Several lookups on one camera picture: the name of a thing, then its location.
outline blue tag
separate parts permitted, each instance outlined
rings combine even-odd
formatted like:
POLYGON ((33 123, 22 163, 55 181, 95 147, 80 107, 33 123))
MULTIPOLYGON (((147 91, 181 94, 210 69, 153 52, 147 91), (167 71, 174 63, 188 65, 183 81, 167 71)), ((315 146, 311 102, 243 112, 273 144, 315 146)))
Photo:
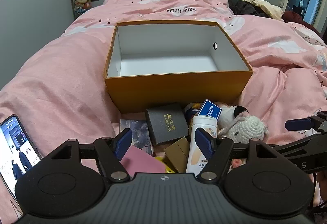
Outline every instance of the blue tag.
POLYGON ((212 103, 210 100, 205 100, 202 104, 202 107, 200 108, 197 115, 202 116, 211 116, 218 120, 221 113, 221 108, 218 107, 216 104, 212 103))

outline crosshair logo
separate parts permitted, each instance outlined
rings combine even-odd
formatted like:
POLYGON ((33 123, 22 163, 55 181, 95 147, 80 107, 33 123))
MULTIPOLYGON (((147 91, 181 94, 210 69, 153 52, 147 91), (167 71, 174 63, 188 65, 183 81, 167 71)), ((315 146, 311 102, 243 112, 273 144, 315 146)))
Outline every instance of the crosshair logo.
POLYGON ((169 180, 170 178, 169 178, 168 176, 165 175, 165 176, 161 176, 160 179, 163 180, 163 181, 167 181, 167 180, 169 180))

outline plastic bottle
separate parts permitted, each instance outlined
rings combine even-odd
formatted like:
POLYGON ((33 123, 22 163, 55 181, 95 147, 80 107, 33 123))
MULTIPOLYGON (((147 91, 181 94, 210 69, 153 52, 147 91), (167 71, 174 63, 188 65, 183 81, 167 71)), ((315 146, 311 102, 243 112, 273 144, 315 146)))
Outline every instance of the plastic bottle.
POLYGON ((192 119, 190 153, 188 156, 186 172, 193 172, 195 176, 201 172, 208 162, 195 143, 195 130, 197 128, 203 128, 213 137, 217 137, 217 119, 202 115, 194 116, 192 119))

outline image on phone screen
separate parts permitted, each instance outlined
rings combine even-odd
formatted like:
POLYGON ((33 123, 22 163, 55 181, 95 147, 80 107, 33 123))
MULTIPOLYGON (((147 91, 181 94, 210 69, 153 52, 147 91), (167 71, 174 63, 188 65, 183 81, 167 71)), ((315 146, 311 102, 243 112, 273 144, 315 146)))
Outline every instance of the image on phone screen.
POLYGON ((40 161, 15 116, 0 126, 0 173, 12 195, 17 180, 40 161))

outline bed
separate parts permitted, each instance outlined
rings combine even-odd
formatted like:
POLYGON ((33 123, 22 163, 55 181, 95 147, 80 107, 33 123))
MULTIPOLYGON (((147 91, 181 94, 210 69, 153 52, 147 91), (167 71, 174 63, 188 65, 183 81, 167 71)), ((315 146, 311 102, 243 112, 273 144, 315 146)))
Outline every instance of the bed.
MULTIPOLYGON (((103 71, 115 24, 197 19, 218 22, 253 67, 238 104, 268 125, 265 140, 286 144, 312 134, 287 132, 284 123, 327 110, 325 43, 303 25, 235 16, 227 4, 228 0, 105 0, 33 55, 0 91, 1 121, 17 114, 42 156, 69 138, 90 143, 114 137, 121 114, 106 92, 103 71)), ((2 224, 13 223, 17 215, 1 181, 0 197, 2 224)))

